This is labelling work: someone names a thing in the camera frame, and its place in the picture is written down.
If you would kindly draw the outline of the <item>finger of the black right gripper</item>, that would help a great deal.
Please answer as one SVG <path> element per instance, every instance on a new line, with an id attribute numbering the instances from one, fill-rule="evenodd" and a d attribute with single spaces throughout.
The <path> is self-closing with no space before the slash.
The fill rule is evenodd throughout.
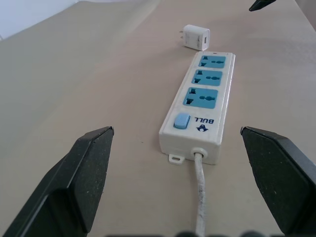
<path id="1" fill-rule="evenodd" d="M 276 0 L 255 0 L 253 5 L 249 8 L 249 11 L 257 11 L 260 10 L 272 3 L 274 3 Z"/>

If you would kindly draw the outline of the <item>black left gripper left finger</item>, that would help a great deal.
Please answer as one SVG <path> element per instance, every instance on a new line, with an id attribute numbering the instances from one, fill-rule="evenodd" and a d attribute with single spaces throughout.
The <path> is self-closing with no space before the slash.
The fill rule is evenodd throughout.
<path id="1" fill-rule="evenodd" d="M 87 237 L 104 190 L 114 129 L 78 138 L 42 178 L 3 237 Z"/>

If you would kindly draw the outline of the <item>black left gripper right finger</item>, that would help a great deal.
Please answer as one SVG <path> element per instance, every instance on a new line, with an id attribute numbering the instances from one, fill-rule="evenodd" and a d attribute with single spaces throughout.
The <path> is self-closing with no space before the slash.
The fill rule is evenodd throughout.
<path id="1" fill-rule="evenodd" d="M 316 164 L 287 137 L 242 127 L 256 185 L 286 236 L 316 237 Z"/>

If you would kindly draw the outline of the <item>white USB charger plug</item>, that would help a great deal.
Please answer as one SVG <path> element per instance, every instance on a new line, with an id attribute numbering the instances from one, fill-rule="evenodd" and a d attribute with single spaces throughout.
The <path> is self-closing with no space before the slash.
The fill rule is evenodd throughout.
<path id="1" fill-rule="evenodd" d="M 183 46 L 198 51 L 209 48 L 210 30 L 194 25 L 186 25 L 180 31 Z"/>

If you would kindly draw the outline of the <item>white power strip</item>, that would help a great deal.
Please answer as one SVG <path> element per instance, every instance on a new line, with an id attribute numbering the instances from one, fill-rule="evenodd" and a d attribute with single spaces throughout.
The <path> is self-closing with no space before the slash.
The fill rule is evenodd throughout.
<path id="1" fill-rule="evenodd" d="M 236 56 L 228 52 L 195 54 L 159 131 L 161 151 L 170 163 L 202 155 L 217 163 Z"/>

